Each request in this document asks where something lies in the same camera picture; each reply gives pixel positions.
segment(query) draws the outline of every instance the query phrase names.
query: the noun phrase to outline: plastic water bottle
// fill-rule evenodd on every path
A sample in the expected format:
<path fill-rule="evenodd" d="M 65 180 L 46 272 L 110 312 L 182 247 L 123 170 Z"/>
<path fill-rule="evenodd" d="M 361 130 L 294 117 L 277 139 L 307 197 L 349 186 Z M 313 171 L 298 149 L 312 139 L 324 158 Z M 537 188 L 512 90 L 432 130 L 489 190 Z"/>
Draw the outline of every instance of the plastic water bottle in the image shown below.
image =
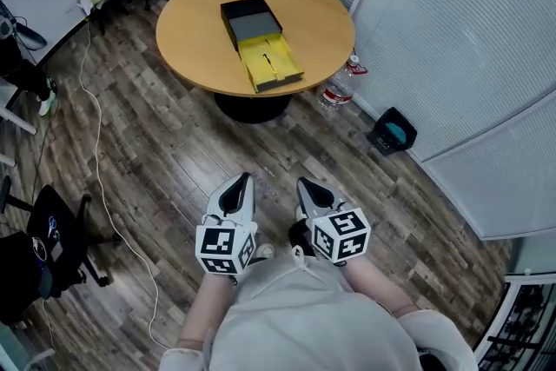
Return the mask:
<path fill-rule="evenodd" d="M 359 57 L 350 56 L 346 64 L 319 88 L 319 104 L 324 109 L 337 109 L 340 105 L 348 103 L 366 74 L 367 69 L 359 65 Z"/>

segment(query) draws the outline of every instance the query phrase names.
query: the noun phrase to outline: forearm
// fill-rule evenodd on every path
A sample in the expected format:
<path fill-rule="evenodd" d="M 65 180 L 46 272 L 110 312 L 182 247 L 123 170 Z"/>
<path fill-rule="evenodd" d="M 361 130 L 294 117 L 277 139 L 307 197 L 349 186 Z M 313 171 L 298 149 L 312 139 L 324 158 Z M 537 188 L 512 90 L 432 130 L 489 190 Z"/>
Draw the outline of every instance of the forearm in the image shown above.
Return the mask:
<path fill-rule="evenodd" d="M 396 318 L 417 311 L 409 296 L 364 255 L 347 261 L 341 271 L 352 289 L 388 309 Z"/>
<path fill-rule="evenodd" d="M 210 329 L 216 331 L 232 304 L 234 285 L 225 275 L 206 274 L 188 311 L 177 348 L 202 350 Z"/>

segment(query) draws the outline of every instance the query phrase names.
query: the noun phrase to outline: round wooden table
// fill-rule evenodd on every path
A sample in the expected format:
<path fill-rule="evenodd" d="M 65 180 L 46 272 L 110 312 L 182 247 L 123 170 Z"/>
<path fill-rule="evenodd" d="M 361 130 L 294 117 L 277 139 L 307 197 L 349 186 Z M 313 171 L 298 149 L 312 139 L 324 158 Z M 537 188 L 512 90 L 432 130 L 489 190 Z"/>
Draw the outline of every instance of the round wooden table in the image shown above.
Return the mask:
<path fill-rule="evenodd" d="M 156 25 L 166 62 L 189 82 L 214 91 L 226 115 L 262 123 L 280 115 L 293 93 L 331 77 L 348 59 L 354 24 L 340 0 L 265 0 L 280 22 L 303 79 L 255 93 L 222 21 L 221 3 L 234 0 L 169 0 Z"/>

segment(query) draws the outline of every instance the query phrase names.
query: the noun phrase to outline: black table base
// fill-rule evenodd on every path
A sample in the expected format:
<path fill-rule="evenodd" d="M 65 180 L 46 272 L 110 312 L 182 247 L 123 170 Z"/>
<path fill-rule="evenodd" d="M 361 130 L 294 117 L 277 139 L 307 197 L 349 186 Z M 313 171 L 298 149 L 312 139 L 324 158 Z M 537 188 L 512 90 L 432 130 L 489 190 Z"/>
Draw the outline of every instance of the black table base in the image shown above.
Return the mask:
<path fill-rule="evenodd" d="M 216 105 L 226 116 L 247 124 L 271 121 L 287 108 L 292 95 L 272 97 L 242 97 L 215 93 Z"/>

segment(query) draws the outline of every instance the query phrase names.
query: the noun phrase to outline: white shirt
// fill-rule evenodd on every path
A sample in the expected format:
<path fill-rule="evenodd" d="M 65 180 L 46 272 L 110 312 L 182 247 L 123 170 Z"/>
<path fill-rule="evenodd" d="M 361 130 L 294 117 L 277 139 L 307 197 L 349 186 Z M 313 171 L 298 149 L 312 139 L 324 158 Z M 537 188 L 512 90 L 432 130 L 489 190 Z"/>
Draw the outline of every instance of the white shirt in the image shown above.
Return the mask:
<path fill-rule="evenodd" d="M 396 320 L 356 294 L 328 261 L 279 257 L 256 263 L 202 352 L 170 349 L 160 371 L 421 371 L 417 347 L 448 371 L 477 370 L 455 325 L 435 311 Z"/>

